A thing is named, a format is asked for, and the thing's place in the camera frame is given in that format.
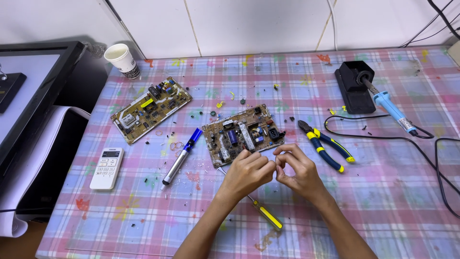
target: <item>white paper cup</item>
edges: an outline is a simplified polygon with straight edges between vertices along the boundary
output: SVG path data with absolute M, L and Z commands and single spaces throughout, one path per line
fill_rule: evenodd
M 109 47 L 104 53 L 104 58 L 128 79 L 134 79 L 141 74 L 126 44 L 119 43 Z

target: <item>diagonal cutting pliers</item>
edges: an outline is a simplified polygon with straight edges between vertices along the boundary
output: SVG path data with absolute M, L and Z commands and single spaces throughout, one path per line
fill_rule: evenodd
M 307 137 L 310 139 L 311 143 L 313 143 L 313 146 L 316 148 L 316 151 L 322 157 L 322 159 L 324 159 L 326 163 L 332 166 L 339 173 L 343 173 L 344 167 L 337 163 L 337 161 L 335 161 L 333 158 L 331 158 L 331 156 L 329 156 L 329 154 L 326 152 L 326 150 L 324 150 L 321 143 L 319 142 L 320 140 L 326 142 L 328 145 L 337 150 L 346 159 L 347 162 L 355 162 L 354 157 L 337 141 L 324 134 L 321 134 L 319 130 L 312 128 L 303 120 L 297 121 L 297 124 L 307 134 Z

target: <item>air conditioner remote control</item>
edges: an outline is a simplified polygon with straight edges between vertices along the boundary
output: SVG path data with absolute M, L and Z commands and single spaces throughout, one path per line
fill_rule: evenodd
M 101 153 L 89 188 L 108 190 L 115 186 L 124 151 L 121 147 L 107 147 Z

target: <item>power supply board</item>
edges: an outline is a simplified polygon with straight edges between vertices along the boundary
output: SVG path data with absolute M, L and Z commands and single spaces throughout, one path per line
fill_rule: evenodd
M 214 168 L 231 163 L 247 149 L 263 151 L 284 143 L 265 104 L 245 110 L 202 127 Z
M 192 96 L 168 77 L 157 85 L 152 84 L 147 93 L 110 119 L 131 145 L 191 100 Z

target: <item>plaid tablecloth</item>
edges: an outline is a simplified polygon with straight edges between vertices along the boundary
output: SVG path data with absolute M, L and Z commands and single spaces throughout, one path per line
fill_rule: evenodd
M 328 109 L 351 117 L 342 109 L 334 76 L 342 62 L 350 60 L 364 60 L 375 71 L 374 85 L 387 90 L 414 124 L 436 137 L 459 138 L 460 69 L 445 47 L 140 60 L 142 72 L 135 80 L 126 79 L 116 69 L 111 71 L 36 256 L 173 256 L 224 176 L 213 169 L 201 137 L 172 186 L 160 191 L 176 159 L 170 144 L 186 143 L 196 127 L 216 118 L 210 111 L 226 117 L 265 103 L 279 129 L 287 132 L 286 143 L 299 144 L 316 163 L 343 213 L 379 258 L 460 258 L 460 220 L 444 206 L 435 171 L 414 146 L 399 140 L 331 136 L 356 158 L 355 163 L 347 164 L 325 146 L 344 165 L 345 174 L 340 175 L 297 128 L 297 120 L 302 119 L 323 129 L 324 119 L 331 115 Z M 128 146 L 110 115 L 145 93 L 150 84 L 169 76 L 190 88 L 193 101 L 157 128 L 161 136 L 153 130 Z M 374 115 L 378 114 L 384 111 L 377 109 Z M 347 134 L 410 137 L 392 118 L 332 120 L 328 126 Z M 434 161 L 434 140 L 412 139 Z M 125 149 L 118 179 L 110 191 L 91 190 L 89 184 L 104 147 Z M 272 151 L 263 155 L 274 159 Z M 439 156 L 441 171 L 458 186 L 460 146 L 442 142 Z M 447 185 L 445 188 L 451 206 L 459 211 L 459 197 Z M 324 222 L 310 203 L 276 180 L 252 196 L 284 222 L 284 230 L 275 233 L 249 200 L 243 199 L 222 223 L 210 258 L 338 258 Z

